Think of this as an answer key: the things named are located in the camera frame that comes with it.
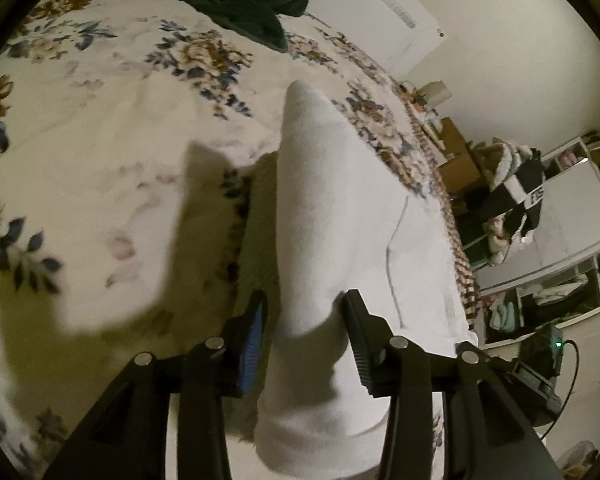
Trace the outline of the white nightstand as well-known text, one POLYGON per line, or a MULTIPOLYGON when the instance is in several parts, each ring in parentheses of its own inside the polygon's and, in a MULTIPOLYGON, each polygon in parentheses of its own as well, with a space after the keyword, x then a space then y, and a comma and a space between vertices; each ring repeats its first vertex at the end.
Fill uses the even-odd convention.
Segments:
POLYGON ((433 108, 428 110, 416 100, 416 96, 411 92, 404 94, 408 109, 414 113, 416 122, 419 123, 420 130, 426 136, 427 140, 436 150, 442 154, 446 153, 446 145, 443 140, 442 117, 433 108))

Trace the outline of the white headboard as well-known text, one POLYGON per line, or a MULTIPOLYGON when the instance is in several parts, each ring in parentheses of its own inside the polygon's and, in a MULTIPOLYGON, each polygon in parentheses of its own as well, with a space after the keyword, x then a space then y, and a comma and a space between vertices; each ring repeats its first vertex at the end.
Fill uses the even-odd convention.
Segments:
POLYGON ((310 0, 308 12, 342 32, 396 79, 445 40, 438 21, 418 0, 310 0))

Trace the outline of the white wardrobe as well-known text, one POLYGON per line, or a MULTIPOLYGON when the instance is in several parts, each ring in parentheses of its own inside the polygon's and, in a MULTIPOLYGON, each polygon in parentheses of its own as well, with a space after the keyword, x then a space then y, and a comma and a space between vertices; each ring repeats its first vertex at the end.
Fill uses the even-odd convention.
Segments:
POLYGON ((600 313, 600 135, 575 138, 542 164, 544 198, 531 243, 476 272, 477 327, 488 349, 546 323, 566 328, 600 313))

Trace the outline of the white pants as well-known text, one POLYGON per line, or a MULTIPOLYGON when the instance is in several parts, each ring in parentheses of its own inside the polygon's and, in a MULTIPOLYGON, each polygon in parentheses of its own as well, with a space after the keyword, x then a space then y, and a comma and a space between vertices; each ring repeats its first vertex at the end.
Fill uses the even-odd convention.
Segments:
POLYGON ((349 289, 398 334, 451 354, 471 338, 441 208, 401 183, 323 92, 287 89, 279 149, 224 188, 224 158, 187 154, 174 246, 186 348, 219 333, 250 292, 268 296, 256 390, 232 409, 264 466, 297 479, 375 468, 388 404, 356 370, 337 304, 349 289))

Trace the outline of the cardboard box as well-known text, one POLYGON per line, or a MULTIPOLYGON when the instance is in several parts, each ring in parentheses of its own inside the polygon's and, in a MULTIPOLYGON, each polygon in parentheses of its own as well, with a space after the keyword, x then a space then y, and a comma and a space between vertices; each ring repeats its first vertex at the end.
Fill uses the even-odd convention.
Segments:
POLYGON ((446 162, 439 167, 442 182, 451 196, 463 195, 473 188, 486 184, 474 156, 452 119, 442 119, 441 140, 444 143, 446 162))

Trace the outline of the floral bed cover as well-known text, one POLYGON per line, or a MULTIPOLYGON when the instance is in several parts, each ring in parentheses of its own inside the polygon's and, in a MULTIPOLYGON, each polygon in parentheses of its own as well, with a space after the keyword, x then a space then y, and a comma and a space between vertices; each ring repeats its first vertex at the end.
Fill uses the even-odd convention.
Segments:
POLYGON ((224 188, 278 150, 287 88, 325 93, 409 190, 432 171, 396 80, 314 15, 275 52, 178 0, 42 0, 0 53, 0 447, 41 478, 122 365, 174 356, 191 148, 224 188))

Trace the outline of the black white jacket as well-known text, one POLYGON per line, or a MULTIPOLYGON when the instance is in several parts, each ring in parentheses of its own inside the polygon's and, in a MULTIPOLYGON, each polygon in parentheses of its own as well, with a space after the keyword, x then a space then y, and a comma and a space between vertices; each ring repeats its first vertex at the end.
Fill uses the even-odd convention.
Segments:
POLYGON ((469 209, 482 223, 491 245, 530 243, 541 219, 544 182, 541 153, 532 148, 497 185, 470 193, 469 209))

